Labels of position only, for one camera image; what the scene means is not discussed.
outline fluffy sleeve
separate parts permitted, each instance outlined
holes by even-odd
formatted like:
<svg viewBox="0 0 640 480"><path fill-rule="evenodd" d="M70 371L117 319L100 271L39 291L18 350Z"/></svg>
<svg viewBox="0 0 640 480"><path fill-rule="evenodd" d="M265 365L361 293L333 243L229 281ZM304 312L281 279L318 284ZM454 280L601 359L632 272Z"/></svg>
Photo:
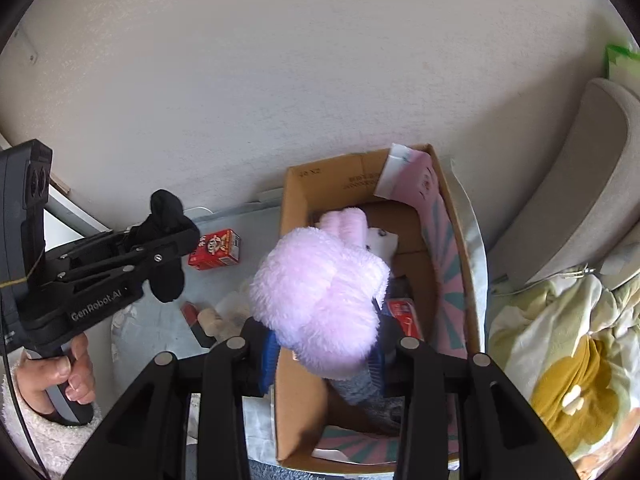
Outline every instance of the fluffy sleeve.
<svg viewBox="0 0 640 480"><path fill-rule="evenodd" d="M17 385L15 381L15 369L17 364L12 366L11 374L14 379L14 386ZM84 446L84 443L89 439L95 428L98 427L102 420L100 409L94 403L94 420L92 420L86 426L62 426L55 422L49 422L46 418L43 418L36 412L34 412L24 399L20 395L16 387L15 395L20 405L20 410L24 421L31 433L31 439L38 450L40 458L43 464L49 471L52 479L59 479L69 468L78 452ZM9 385L4 376L2 380L2 420L4 426L11 436L16 447L20 450L22 455L26 457L35 466L36 460L31 452L27 439L22 432L20 426L20 420L15 412L14 404L11 400L11 393L9 392Z"/></svg>

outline small stuffed toy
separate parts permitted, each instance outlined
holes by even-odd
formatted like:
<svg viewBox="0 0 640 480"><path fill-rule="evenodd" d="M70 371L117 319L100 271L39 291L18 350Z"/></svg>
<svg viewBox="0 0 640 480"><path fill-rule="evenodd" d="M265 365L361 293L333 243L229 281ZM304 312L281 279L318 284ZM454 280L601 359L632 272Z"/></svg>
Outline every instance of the small stuffed toy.
<svg viewBox="0 0 640 480"><path fill-rule="evenodd" d="M361 210L327 213L319 226L282 237L256 273L249 296L255 319L311 373L344 380L366 366L376 342L372 300L382 305L389 268L364 247L367 221Z"/></svg>

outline white wall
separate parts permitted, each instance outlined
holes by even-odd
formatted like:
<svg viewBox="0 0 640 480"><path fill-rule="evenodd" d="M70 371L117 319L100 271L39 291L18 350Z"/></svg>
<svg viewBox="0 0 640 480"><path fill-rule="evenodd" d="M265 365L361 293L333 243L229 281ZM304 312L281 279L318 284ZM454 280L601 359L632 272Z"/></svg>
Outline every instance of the white wall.
<svg viewBox="0 0 640 480"><path fill-rule="evenodd" d="M158 187L213 208L315 158L432 142L493 240L549 167L607 0L36 0L0 56L0 128L38 137L110 227Z"/></svg>

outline silver screw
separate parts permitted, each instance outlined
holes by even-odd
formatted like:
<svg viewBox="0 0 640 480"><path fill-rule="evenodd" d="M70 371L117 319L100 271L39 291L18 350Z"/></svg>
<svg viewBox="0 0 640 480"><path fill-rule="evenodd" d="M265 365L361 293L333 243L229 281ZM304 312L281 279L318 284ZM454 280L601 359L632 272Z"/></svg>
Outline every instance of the silver screw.
<svg viewBox="0 0 640 480"><path fill-rule="evenodd" d="M246 341L243 337L236 336L226 340L226 345L232 350L239 350L245 345Z"/></svg>
<svg viewBox="0 0 640 480"><path fill-rule="evenodd" d="M154 357L154 362L158 366L167 366L173 360L174 356L171 352L160 352L156 357Z"/></svg>
<svg viewBox="0 0 640 480"><path fill-rule="evenodd" d="M491 364L491 359L487 354L476 354L474 355L474 364L485 367Z"/></svg>
<svg viewBox="0 0 640 480"><path fill-rule="evenodd" d="M415 350L420 346L420 341L418 341L415 337L403 337L400 340L400 346L402 348L406 348L407 350Z"/></svg>

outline human hand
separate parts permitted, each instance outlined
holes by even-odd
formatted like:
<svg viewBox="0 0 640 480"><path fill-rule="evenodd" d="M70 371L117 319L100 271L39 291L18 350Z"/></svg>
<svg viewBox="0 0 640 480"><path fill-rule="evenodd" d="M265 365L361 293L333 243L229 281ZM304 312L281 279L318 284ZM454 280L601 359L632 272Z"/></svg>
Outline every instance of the human hand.
<svg viewBox="0 0 640 480"><path fill-rule="evenodd" d="M22 352L15 379L22 398L34 412L41 415L53 413L53 404L45 390L65 381L69 382L65 390L67 399L76 400L79 404L95 400L94 365L87 351L88 345L84 334L71 340L71 352L76 359L73 366L67 357L31 360L26 352Z"/></svg>

